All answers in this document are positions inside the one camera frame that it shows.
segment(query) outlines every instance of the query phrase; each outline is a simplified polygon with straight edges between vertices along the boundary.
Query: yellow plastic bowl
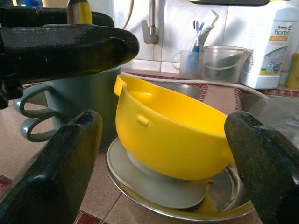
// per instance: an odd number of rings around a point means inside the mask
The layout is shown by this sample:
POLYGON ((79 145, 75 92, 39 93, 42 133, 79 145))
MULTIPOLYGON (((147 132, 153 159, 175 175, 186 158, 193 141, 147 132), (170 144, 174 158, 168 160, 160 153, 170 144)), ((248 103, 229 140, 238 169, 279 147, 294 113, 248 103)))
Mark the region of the yellow plastic bowl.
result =
POLYGON ((226 115, 181 93, 118 75, 116 131, 145 166, 178 179, 201 180, 234 162, 224 133, 226 115))

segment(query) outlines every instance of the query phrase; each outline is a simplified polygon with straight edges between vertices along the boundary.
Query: tiled countertop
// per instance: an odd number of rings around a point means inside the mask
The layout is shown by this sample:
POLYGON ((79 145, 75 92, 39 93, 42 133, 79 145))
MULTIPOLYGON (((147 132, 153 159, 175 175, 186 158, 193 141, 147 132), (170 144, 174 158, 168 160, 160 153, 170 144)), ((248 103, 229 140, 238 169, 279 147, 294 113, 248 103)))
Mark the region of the tiled countertop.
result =
MULTIPOLYGON (((205 103, 229 114, 236 111, 235 89, 208 86, 202 99, 205 103)), ((28 104, 28 109, 42 106, 28 104)), ((23 165, 36 154, 44 143, 25 140, 19 132, 26 117, 20 115, 10 103, 10 107, 0 111, 0 193, 14 179, 23 165)), ((50 130, 50 121, 36 128, 37 132, 50 130)), ((123 195, 114 185, 105 161, 106 151, 99 152, 93 175, 84 197, 77 224, 188 224, 182 220, 165 217, 146 209, 123 195)), ((261 224, 256 212, 219 224, 261 224)))

